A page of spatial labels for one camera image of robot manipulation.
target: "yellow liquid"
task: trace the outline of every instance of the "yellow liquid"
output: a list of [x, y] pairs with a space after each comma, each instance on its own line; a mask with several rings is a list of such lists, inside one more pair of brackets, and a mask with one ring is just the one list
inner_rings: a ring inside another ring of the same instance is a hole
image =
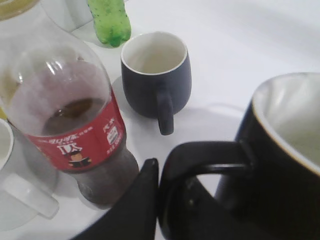
[[0, 119], [7, 119], [5, 113], [2, 111], [1, 108], [0, 108]]
[[9, 19], [32, 8], [39, 0], [0, 0], [0, 20]]

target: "white mug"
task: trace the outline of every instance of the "white mug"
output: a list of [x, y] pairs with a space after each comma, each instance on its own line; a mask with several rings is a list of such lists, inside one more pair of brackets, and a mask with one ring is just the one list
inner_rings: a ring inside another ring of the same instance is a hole
[[59, 210], [52, 197], [58, 172], [17, 129], [0, 119], [0, 231], [12, 230], [37, 214]]

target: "green bottle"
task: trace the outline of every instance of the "green bottle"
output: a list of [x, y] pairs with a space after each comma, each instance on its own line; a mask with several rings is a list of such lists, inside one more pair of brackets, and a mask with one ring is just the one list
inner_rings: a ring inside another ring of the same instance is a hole
[[101, 43], [116, 48], [131, 36], [124, 0], [87, 0], [96, 36]]

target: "glass bottle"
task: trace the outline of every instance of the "glass bottle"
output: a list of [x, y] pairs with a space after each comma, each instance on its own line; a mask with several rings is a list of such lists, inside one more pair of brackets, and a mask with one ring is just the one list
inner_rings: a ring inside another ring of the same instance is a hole
[[38, 0], [0, 0], [0, 107], [81, 193], [112, 205], [139, 172], [96, 54]]
[[87, 3], [101, 43], [116, 48], [130, 39], [131, 25], [124, 0], [87, 0]]

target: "red bottle label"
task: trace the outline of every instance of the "red bottle label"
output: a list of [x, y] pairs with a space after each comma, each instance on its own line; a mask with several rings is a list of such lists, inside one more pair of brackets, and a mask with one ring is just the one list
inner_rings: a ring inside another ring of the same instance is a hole
[[124, 135], [125, 125], [112, 94], [112, 100], [84, 127], [58, 136], [27, 137], [57, 169], [79, 172], [106, 160], [117, 150]]

